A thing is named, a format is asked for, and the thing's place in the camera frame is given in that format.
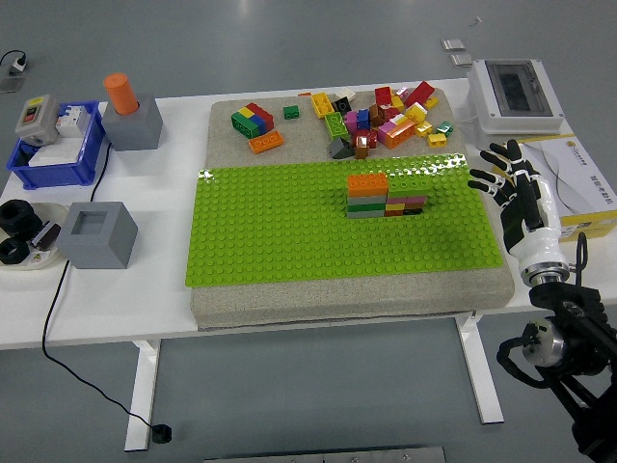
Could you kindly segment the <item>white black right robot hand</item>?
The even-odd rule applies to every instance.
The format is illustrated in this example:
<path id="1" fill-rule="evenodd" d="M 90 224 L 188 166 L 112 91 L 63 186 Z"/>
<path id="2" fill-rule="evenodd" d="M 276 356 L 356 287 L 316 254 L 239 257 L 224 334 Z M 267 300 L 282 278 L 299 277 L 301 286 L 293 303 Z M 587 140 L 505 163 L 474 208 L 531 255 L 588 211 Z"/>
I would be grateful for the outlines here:
<path id="1" fill-rule="evenodd" d="M 501 173 L 472 169 L 468 186 L 491 196 L 500 207 L 504 246 L 520 271 L 547 262 L 565 267 L 559 247 L 560 219 L 550 186 L 523 157 L 519 143 L 491 144 L 480 156 Z"/>

